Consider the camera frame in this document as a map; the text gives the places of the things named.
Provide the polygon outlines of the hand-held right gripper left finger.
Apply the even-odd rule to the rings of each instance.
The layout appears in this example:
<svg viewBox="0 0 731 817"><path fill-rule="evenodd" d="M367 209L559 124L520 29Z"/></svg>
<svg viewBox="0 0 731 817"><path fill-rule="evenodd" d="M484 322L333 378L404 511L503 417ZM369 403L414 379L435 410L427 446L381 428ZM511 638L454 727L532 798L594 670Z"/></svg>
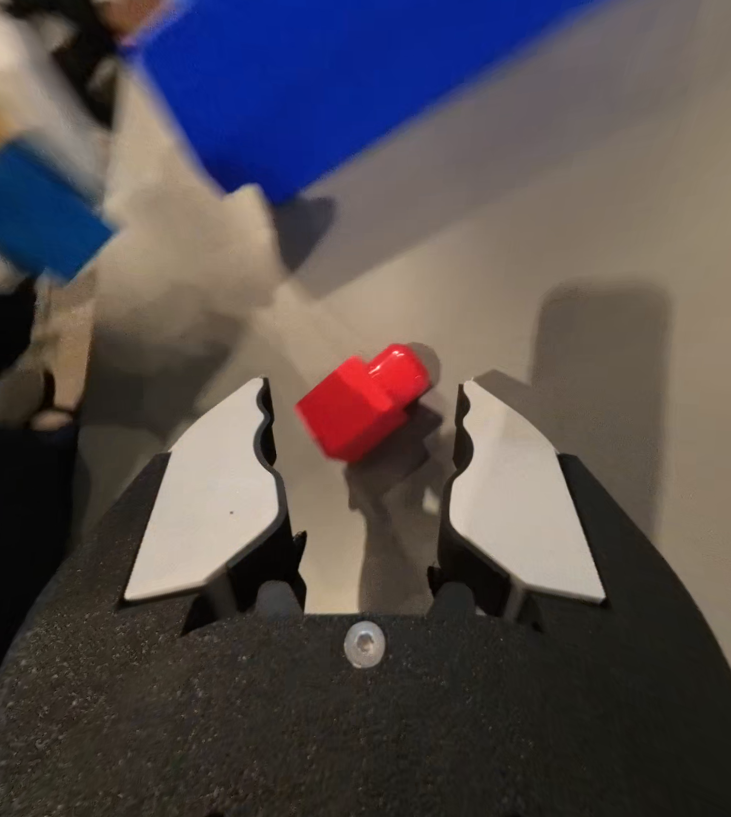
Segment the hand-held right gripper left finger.
<svg viewBox="0 0 731 817"><path fill-rule="evenodd" d="M189 427L170 448L123 601L193 596L188 623L253 609L303 612L305 532L294 534L275 464L274 408L254 377Z"/></svg>

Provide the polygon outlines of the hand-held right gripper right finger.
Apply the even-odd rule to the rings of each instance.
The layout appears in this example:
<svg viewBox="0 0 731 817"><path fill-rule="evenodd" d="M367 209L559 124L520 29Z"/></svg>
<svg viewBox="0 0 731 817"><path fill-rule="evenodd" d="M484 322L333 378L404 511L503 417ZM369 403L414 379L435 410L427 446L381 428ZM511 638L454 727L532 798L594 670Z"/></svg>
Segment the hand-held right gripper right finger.
<svg viewBox="0 0 731 817"><path fill-rule="evenodd" d="M478 380L460 385L454 471L440 506L433 608L513 622L535 597L600 609L607 601L559 454Z"/></svg>

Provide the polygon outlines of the small red mega block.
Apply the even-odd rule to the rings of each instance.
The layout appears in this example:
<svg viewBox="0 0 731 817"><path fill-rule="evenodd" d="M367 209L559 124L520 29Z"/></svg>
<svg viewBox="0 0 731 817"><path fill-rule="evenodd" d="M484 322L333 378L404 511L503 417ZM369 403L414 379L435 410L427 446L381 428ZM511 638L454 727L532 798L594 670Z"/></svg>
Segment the small red mega block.
<svg viewBox="0 0 731 817"><path fill-rule="evenodd" d="M395 343L370 361L347 358L294 405L294 412L326 458L350 465L407 424L411 408L431 387L418 353Z"/></svg>

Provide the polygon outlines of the blue mega block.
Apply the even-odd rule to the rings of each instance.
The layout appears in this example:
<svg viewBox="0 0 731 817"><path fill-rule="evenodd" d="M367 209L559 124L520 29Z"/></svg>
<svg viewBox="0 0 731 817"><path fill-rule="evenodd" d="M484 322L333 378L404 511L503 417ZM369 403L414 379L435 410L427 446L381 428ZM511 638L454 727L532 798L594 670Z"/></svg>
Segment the blue mega block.
<svg viewBox="0 0 731 817"><path fill-rule="evenodd" d="M0 147L0 255L20 272L74 280L114 234L96 204L24 141Z"/></svg>

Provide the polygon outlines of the large blue bin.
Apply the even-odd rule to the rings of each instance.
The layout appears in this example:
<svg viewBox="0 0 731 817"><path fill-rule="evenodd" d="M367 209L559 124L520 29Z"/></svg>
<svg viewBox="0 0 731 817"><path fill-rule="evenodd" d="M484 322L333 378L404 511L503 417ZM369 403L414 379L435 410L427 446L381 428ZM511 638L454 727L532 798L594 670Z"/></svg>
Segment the large blue bin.
<svg viewBox="0 0 731 817"><path fill-rule="evenodd" d="M170 2L125 53L219 189L284 203L590 4Z"/></svg>

